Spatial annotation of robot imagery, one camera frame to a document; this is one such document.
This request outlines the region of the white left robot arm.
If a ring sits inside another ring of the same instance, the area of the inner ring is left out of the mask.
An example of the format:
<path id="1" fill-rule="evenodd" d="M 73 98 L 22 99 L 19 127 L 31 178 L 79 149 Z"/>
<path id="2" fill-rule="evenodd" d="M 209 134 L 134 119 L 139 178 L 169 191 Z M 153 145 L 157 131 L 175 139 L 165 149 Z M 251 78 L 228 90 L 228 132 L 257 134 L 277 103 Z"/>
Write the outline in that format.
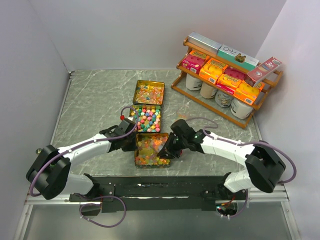
<path id="1" fill-rule="evenodd" d="M 82 195 L 94 201 L 101 193 L 100 183 L 91 175 L 72 174 L 73 169 L 96 156 L 135 149 L 136 123 L 133 117 L 123 117 L 118 125 L 101 130 L 79 143 L 56 148 L 44 147 L 26 174 L 30 182 L 29 194 L 51 200 L 60 194 Z"/>

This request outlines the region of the gold tin of gummy candies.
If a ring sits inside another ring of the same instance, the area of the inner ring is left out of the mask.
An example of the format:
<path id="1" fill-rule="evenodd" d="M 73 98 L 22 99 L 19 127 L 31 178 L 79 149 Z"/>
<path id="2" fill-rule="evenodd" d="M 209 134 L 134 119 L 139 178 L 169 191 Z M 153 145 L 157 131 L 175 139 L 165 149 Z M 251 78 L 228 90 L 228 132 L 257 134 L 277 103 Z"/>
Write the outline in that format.
<path id="1" fill-rule="evenodd" d="M 154 150 L 156 142 L 166 142 L 168 137 L 168 133 L 137 133 L 134 151 L 135 166 L 140 169 L 169 168 L 171 161 L 159 158 Z"/>

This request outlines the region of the clear glass jar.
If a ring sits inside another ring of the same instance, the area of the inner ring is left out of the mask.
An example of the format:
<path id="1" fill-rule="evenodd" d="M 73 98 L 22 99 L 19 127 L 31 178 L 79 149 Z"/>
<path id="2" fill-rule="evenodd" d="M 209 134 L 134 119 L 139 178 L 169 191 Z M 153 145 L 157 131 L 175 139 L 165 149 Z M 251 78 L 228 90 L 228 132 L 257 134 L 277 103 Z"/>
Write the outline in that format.
<path id="1" fill-rule="evenodd" d="M 189 120 L 191 118 L 190 108 L 188 106 L 182 106 L 176 111 L 175 119 Z"/>

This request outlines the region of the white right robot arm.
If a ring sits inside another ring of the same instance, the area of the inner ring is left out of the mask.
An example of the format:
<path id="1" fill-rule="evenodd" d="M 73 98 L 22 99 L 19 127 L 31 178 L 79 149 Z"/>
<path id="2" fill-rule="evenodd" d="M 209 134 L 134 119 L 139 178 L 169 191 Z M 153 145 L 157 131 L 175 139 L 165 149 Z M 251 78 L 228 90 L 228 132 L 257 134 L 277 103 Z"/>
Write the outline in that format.
<path id="1" fill-rule="evenodd" d="M 206 127 L 195 131 L 184 119 L 177 120 L 170 128 L 171 133 L 166 142 L 156 149 L 159 158 L 179 158 L 182 150 L 189 149 L 216 155 L 244 167 L 241 171 L 224 176 L 223 184 L 218 187 L 218 193 L 223 199 L 228 200 L 236 192 L 251 188 L 272 193 L 286 169 L 279 156 L 281 152 L 266 142 L 232 140 L 210 132 Z"/>

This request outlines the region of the gold tin of star candies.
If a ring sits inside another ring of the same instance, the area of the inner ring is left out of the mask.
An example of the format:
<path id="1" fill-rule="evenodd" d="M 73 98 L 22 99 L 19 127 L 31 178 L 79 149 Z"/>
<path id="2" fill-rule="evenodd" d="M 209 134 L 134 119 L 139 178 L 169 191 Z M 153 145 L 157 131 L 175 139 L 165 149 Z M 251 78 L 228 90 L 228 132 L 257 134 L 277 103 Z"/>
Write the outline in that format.
<path id="1" fill-rule="evenodd" d="M 132 105 L 138 112 L 136 116 L 133 110 L 130 110 L 129 116 L 137 121 L 137 131 L 140 133 L 160 133 L 161 132 L 161 106 L 160 105 Z"/>

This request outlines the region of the silver metal scoop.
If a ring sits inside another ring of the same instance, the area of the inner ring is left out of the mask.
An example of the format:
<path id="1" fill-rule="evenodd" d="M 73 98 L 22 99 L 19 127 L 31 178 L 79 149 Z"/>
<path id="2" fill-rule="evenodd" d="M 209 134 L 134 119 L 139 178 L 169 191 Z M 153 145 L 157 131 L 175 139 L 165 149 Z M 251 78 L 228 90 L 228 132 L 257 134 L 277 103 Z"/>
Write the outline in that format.
<path id="1" fill-rule="evenodd" d="M 159 153 L 162 151 L 162 149 L 163 149 L 163 147 L 165 146 L 165 144 L 166 144 L 165 141 L 162 141 L 162 142 L 158 141 L 158 142 L 156 142 L 156 143 L 154 144 L 154 146 L 153 146 L 154 151 L 155 151 L 157 154 L 159 154 Z"/>

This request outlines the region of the gold tin of stick candies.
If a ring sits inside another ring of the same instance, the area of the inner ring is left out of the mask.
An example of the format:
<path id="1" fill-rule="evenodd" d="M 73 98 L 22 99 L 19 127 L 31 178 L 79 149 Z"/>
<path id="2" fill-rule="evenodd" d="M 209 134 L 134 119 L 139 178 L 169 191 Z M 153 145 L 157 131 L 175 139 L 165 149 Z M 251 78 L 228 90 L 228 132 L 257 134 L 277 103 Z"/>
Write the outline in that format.
<path id="1" fill-rule="evenodd" d="M 164 101 L 165 83 L 150 80 L 136 82 L 133 100 L 134 104 L 158 105 Z"/>

